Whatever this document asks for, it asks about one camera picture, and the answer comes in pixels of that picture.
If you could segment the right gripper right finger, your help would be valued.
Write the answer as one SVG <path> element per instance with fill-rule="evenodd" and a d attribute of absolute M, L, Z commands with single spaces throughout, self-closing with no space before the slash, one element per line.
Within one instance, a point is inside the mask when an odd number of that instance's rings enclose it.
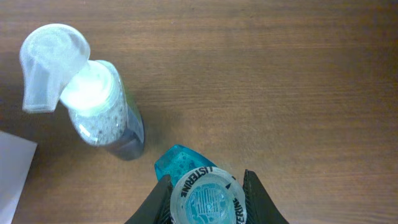
<path fill-rule="evenodd" d="M 247 224 L 289 224 L 277 209 L 254 171 L 245 170 L 243 190 Z"/>

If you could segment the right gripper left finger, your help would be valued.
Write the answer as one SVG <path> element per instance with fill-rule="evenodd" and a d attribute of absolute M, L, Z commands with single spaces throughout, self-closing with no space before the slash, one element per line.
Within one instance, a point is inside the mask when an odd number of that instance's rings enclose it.
<path fill-rule="evenodd" d="M 170 217 L 172 191 L 171 176 L 166 174 L 125 224 L 172 224 Z"/>

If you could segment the teal mouthwash bottle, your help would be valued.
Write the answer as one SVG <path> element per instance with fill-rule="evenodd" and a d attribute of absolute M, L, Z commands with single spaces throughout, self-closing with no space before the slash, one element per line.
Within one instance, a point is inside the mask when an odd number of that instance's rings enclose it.
<path fill-rule="evenodd" d="M 171 177 L 172 223 L 245 224 L 243 187 L 235 177 L 198 152 L 174 145 L 154 164 L 158 179 Z"/>

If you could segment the dark blue pump bottle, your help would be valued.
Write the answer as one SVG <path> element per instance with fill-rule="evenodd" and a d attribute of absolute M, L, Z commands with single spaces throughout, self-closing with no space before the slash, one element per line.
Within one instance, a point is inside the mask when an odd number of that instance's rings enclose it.
<path fill-rule="evenodd" d="M 81 32 L 65 24 L 39 27 L 22 43 L 19 60 L 26 113 L 52 113 L 62 103 L 87 144 L 124 161 L 143 154 L 144 122 L 134 100 L 111 62 L 90 59 Z"/>

